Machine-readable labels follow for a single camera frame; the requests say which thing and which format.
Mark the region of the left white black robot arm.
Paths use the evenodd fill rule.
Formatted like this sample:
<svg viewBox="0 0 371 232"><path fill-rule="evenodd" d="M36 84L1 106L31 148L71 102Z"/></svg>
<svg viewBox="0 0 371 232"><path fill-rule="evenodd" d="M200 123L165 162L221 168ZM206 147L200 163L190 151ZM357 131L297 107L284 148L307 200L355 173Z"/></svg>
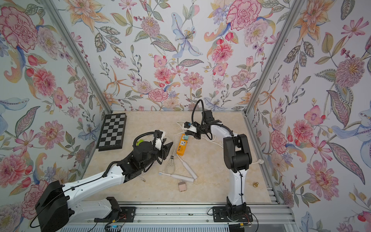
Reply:
<svg viewBox="0 0 371 232"><path fill-rule="evenodd" d="M102 201L85 199L110 187L127 183L147 172L155 162L165 160L173 143L144 141L133 145L124 159L112 161L104 172L67 184L54 181L38 200L36 219L42 232L56 232L73 220L90 218L119 219L119 204L113 197Z"/></svg>

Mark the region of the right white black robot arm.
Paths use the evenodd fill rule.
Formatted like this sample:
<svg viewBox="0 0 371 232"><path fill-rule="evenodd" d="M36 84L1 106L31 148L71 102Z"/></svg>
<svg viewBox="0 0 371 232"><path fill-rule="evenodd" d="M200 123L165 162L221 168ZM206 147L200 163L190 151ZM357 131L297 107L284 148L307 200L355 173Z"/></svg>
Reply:
<svg viewBox="0 0 371 232"><path fill-rule="evenodd" d="M192 119L190 123L185 123L185 127L187 127L186 134L196 139L201 139L203 134L210 135L211 138L222 139L223 159L230 171L230 190L226 200L226 212L229 218L247 214L244 188L247 172L252 164L247 136L235 134L220 120L216 120L210 110L202 111L201 123Z"/></svg>

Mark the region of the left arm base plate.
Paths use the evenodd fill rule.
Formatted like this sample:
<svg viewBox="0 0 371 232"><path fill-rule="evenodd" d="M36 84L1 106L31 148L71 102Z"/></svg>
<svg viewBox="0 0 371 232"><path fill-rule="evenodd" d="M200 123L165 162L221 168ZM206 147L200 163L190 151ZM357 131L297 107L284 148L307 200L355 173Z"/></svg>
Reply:
<svg viewBox="0 0 371 232"><path fill-rule="evenodd" d="M120 210L114 209L105 218L95 218L95 223L126 223L133 222L136 213L136 207L121 207Z"/></svg>

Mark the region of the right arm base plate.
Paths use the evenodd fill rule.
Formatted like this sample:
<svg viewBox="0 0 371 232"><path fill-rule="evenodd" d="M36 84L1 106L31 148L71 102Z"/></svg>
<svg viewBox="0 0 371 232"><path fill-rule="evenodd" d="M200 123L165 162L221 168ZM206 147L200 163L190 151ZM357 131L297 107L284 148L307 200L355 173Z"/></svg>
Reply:
<svg viewBox="0 0 371 232"><path fill-rule="evenodd" d="M214 222L253 222L250 207L227 209L225 206L212 207Z"/></svg>

